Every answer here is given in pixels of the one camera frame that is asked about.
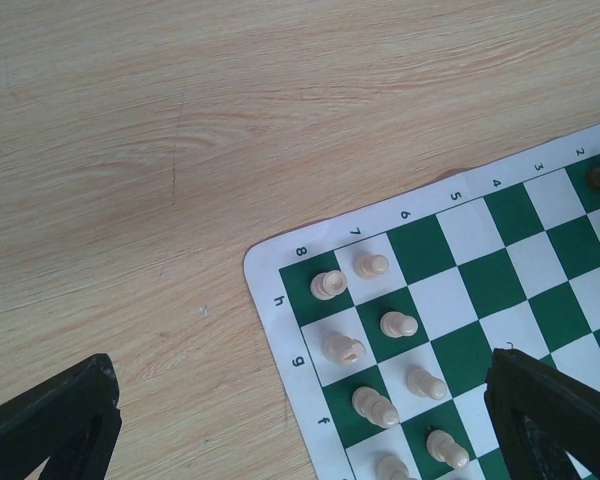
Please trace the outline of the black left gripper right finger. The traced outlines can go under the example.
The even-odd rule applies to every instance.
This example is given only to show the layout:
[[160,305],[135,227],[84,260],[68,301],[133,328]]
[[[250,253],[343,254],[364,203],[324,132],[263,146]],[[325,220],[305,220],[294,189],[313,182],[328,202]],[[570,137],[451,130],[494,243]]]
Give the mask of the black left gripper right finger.
[[600,479],[600,392],[517,349],[496,348],[485,404],[512,479]]

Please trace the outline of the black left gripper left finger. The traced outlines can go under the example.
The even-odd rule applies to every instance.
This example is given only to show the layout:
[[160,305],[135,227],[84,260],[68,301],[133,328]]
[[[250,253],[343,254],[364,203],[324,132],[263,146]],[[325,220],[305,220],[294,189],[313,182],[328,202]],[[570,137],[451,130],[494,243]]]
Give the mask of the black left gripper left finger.
[[103,479],[122,426],[110,357],[94,354],[0,405],[0,479]]

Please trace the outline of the green white chess board mat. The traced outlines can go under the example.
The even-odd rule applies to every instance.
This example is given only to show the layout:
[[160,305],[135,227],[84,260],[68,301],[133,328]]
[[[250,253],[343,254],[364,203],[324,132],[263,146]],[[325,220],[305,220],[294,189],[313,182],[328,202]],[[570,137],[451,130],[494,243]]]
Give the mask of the green white chess board mat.
[[[252,247],[247,284],[315,474],[372,479],[398,456],[418,479],[504,479],[508,472],[484,402],[496,348],[514,348],[600,392],[600,125]],[[363,279],[365,253],[389,270]],[[347,289],[321,301],[319,273],[342,271]],[[390,311],[418,331],[390,338]],[[360,340],[366,356],[339,367],[323,354],[333,334]],[[407,375],[427,370],[442,400],[414,395]],[[368,386],[396,407],[383,429],[358,415]],[[454,470],[426,440],[449,433],[470,455]]]

